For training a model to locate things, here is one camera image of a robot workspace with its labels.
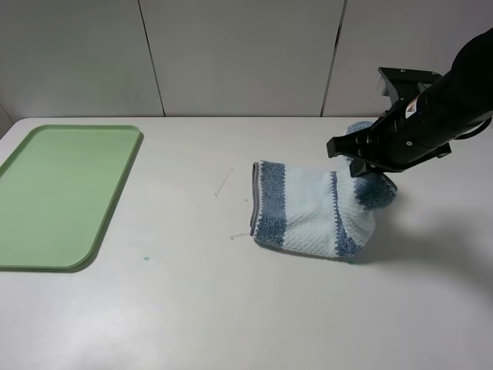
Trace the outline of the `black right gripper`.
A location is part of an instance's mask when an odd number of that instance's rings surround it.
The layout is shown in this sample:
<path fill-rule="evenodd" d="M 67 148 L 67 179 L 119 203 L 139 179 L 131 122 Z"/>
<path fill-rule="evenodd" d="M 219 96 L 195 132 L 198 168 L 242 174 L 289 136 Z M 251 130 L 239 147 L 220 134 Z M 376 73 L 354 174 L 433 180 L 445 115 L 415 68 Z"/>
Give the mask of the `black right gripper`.
<path fill-rule="evenodd" d="M 389 152 L 393 144 L 403 144 L 403 113 L 386 111 L 375 122 L 360 121 L 349 125 L 343 136 L 333 136 L 327 142 L 330 158 L 344 156 L 350 161 L 352 177 L 368 173 L 400 173 L 408 164 L 397 163 Z"/>

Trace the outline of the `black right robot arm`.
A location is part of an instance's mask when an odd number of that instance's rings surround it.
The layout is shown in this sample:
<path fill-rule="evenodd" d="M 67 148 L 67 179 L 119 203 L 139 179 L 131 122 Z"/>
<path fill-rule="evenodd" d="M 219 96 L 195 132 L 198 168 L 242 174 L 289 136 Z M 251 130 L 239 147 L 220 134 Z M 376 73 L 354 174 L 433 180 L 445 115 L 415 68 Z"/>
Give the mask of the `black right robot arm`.
<path fill-rule="evenodd" d="M 469 41 L 444 75 L 380 67 L 392 106 L 369 127 L 327 142 L 330 158 L 350 158 L 350 174 L 400 173 L 451 153 L 452 140 L 492 122 L 492 32 Z"/>

